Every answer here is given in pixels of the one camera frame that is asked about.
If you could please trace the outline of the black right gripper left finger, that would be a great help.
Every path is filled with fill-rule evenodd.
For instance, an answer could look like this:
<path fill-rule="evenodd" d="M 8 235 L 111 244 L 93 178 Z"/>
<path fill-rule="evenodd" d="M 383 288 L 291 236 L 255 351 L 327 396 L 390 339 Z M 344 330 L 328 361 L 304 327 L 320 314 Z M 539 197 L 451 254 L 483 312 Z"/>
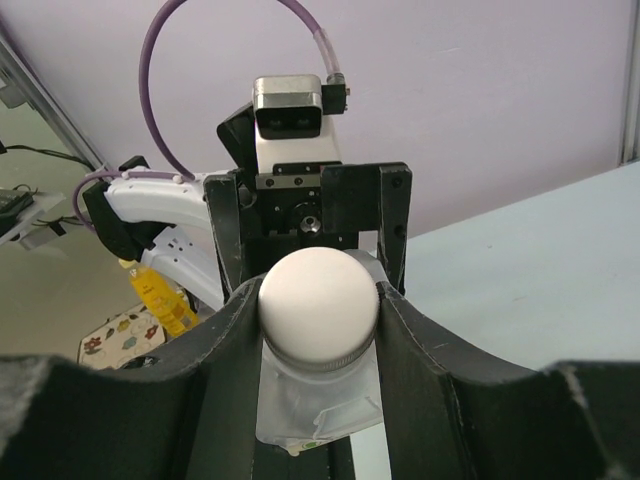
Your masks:
<path fill-rule="evenodd" d="M 260 283 L 126 367 L 1 360 L 5 479 L 247 479 L 262 339 Z"/>

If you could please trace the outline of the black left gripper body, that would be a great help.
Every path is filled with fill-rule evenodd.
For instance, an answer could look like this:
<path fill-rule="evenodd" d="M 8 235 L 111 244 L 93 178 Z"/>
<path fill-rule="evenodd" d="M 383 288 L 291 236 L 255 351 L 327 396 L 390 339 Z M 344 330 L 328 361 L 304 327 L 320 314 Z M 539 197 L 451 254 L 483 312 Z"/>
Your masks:
<path fill-rule="evenodd" d="M 285 175 L 237 172 L 240 273 L 259 275 L 307 247 L 355 248 L 380 230 L 380 168 L 304 165 Z"/>

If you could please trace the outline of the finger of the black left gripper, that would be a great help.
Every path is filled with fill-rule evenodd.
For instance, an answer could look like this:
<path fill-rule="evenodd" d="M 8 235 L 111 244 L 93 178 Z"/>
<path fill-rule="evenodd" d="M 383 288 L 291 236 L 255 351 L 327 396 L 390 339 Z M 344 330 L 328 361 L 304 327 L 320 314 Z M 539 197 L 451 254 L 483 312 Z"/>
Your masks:
<path fill-rule="evenodd" d="M 412 172 L 404 163 L 383 164 L 379 172 L 377 258 L 389 283 L 404 294 Z"/>
<path fill-rule="evenodd" d="M 259 275 L 256 252 L 246 236 L 255 194 L 242 181 L 242 172 L 209 175 L 204 199 L 211 221 L 222 292 L 228 301 L 237 288 Z"/>

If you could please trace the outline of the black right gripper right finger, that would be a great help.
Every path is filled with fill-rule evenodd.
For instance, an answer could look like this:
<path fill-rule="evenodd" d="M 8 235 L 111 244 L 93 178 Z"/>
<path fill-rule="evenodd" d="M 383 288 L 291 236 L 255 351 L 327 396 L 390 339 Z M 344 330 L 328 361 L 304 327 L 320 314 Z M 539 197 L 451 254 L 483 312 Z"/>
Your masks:
<path fill-rule="evenodd" d="M 639 366 L 539 371 L 465 341 L 378 286 L 376 350 L 396 479 L 635 479 Z"/>

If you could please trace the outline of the white NFC bottle cap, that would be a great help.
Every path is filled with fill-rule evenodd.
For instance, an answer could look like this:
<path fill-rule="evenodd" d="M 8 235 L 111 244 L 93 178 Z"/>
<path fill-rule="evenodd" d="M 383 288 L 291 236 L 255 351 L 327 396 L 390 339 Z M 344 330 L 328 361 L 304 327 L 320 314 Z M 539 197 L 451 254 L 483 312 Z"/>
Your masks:
<path fill-rule="evenodd" d="M 327 247 L 286 255 L 259 289 L 258 316 L 269 348 L 300 370 L 335 371 L 356 361 L 373 341 L 378 312 L 367 269 Z"/>

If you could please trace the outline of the square clear NFC juice bottle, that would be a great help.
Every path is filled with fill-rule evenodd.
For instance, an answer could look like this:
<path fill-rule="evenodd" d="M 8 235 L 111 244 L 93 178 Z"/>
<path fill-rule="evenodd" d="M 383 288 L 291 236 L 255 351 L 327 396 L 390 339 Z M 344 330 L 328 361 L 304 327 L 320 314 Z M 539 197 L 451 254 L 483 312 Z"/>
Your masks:
<path fill-rule="evenodd" d="M 343 252 L 362 263 L 375 285 L 385 279 L 382 267 L 372 255 L 355 249 Z M 374 337 L 369 348 L 353 363 L 335 371 L 313 372 L 281 361 L 269 348 L 263 331 L 262 334 L 255 430 L 260 442 L 296 456 L 381 423 Z"/>

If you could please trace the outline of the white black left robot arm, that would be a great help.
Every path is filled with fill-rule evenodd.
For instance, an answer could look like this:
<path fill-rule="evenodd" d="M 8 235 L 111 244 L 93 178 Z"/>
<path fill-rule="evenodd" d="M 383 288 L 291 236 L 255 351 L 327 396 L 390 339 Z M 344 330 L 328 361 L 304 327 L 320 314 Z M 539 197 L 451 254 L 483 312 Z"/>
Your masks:
<path fill-rule="evenodd" d="M 130 159 L 84 193 L 101 243 L 212 303 L 290 253 L 352 250 L 373 232 L 386 278 L 402 290 L 411 170 L 343 163 L 332 119 L 306 107 L 246 105 L 217 129 L 235 168 L 192 180 Z"/>

